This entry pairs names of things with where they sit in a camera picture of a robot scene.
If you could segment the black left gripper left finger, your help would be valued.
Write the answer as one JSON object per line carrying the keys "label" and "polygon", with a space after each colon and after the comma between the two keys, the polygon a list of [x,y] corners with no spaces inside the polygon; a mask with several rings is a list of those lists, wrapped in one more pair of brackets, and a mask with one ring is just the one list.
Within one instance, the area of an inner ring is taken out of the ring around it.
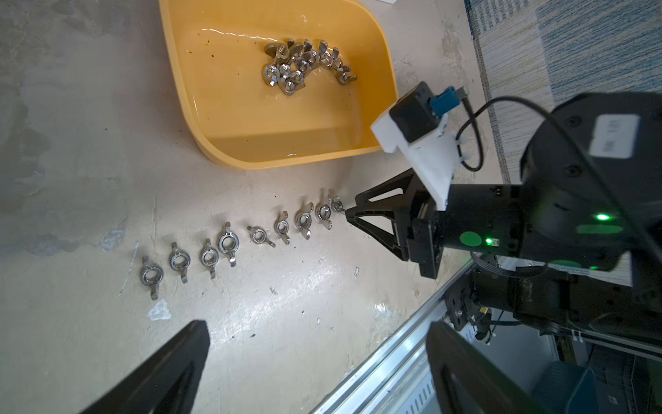
{"label": "black left gripper left finger", "polygon": [[194,320],[85,413],[190,413],[210,349],[203,320]]}

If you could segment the yellow oval storage tray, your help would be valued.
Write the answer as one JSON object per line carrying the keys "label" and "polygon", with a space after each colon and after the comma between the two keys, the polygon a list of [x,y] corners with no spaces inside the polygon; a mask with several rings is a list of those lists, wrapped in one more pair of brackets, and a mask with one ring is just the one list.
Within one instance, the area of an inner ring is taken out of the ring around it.
{"label": "yellow oval storage tray", "polygon": [[211,161],[243,170],[379,151],[398,98],[391,51],[358,1],[163,1],[184,119]]}

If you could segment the steel wing nut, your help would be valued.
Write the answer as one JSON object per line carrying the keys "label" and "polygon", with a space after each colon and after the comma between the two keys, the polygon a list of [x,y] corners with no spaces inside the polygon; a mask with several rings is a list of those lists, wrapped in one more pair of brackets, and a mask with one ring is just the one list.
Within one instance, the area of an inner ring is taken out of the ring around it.
{"label": "steel wing nut", "polygon": [[343,213],[346,210],[338,195],[331,195],[329,197],[329,202],[333,210],[337,213]]}
{"label": "steel wing nut", "polygon": [[171,247],[172,252],[169,256],[170,268],[179,274],[183,284],[187,284],[187,272],[189,266],[191,265],[191,257],[186,251],[182,250],[182,248],[179,248],[179,245],[175,241],[171,244]]}
{"label": "steel wing nut", "polygon": [[288,223],[288,217],[288,212],[283,210],[280,212],[279,217],[274,224],[274,230],[284,245],[289,245],[291,243],[291,238],[289,237],[290,226]]}
{"label": "steel wing nut", "polygon": [[231,223],[226,222],[223,230],[217,238],[217,248],[222,255],[225,255],[231,267],[237,265],[236,252],[240,247],[240,239],[233,231]]}
{"label": "steel wing nut", "polygon": [[207,269],[210,274],[210,279],[215,279],[217,277],[217,272],[215,271],[215,266],[219,261],[220,254],[216,248],[212,245],[210,238],[206,238],[201,249],[199,259],[203,266]]}
{"label": "steel wing nut", "polygon": [[248,226],[248,232],[253,243],[258,245],[266,244],[272,248],[276,247],[276,244],[269,238],[264,228],[260,226]]}
{"label": "steel wing nut", "polygon": [[157,301],[159,299],[160,283],[164,279],[164,271],[148,255],[142,257],[140,279],[143,286],[149,289],[151,300]]}
{"label": "steel wing nut", "polygon": [[315,217],[317,218],[317,221],[328,230],[333,228],[333,222],[331,221],[332,212],[333,209],[329,197],[320,201],[315,207]]}
{"label": "steel wing nut", "polygon": [[312,222],[313,222],[311,215],[313,209],[314,209],[314,204],[312,202],[309,202],[306,205],[304,205],[300,210],[298,210],[295,215],[295,219],[294,219],[295,225],[305,240],[310,240],[311,238],[310,227],[312,226]]}

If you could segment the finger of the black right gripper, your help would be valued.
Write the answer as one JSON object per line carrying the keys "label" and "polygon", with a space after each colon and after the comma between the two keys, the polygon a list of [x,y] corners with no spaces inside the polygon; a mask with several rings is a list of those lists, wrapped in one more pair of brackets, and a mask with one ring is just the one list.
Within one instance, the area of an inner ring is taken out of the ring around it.
{"label": "finger of the black right gripper", "polygon": [[354,198],[355,207],[346,211],[348,222],[359,226],[360,220],[366,217],[383,217],[391,220],[393,224],[407,224],[410,220],[411,204],[408,190],[414,178],[414,170],[410,168],[357,194]]}
{"label": "finger of the black right gripper", "polygon": [[367,221],[367,217],[357,218],[356,226],[379,242],[398,259],[408,262],[410,260],[409,250],[407,244],[401,242],[397,223],[389,217],[380,217],[380,219],[384,219],[389,223],[389,230]]}

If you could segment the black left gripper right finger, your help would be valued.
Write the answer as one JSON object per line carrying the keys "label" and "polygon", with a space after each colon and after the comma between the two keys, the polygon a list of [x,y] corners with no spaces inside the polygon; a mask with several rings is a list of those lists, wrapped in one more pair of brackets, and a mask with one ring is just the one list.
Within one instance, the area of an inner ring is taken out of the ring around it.
{"label": "black left gripper right finger", "polygon": [[426,353],[443,413],[546,412],[443,321],[429,326]]}

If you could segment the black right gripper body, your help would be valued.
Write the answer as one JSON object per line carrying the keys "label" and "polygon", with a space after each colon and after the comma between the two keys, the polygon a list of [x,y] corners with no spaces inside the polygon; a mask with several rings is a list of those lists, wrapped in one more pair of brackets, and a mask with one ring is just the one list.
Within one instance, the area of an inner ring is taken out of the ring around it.
{"label": "black right gripper body", "polygon": [[448,208],[427,191],[410,205],[411,260],[444,248],[610,272],[661,276],[661,96],[583,93],[550,111],[512,186],[452,185]]}

